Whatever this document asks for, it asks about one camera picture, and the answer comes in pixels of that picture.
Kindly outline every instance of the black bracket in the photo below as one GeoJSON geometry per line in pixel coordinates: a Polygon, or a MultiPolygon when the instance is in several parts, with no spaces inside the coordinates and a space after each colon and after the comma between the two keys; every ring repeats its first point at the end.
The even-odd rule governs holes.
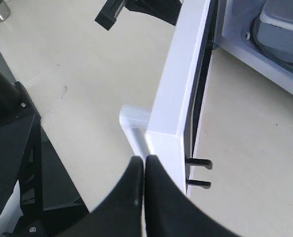
{"type": "Polygon", "coordinates": [[[145,13],[176,25],[181,3],[179,0],[107,0],[95,21],[110,30],[124,7],[129,11],[145,13]]]}

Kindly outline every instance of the white table surface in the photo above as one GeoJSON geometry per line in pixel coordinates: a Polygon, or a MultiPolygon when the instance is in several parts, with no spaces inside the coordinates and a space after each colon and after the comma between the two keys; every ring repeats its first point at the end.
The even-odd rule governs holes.
{"type": "MultiPolygon", "coordinates": [[[[104,0],[12,0],[0,51],[30,93],[42,125],[90,210],[132,151],[123,104],[152,107],[174,27],[124,10],[107,32],[104,0]]],[[[191,200],[244,236],[293,236],[293,96],[222,49],[214,52],[195,168],[212,181],[191,200]]]]}

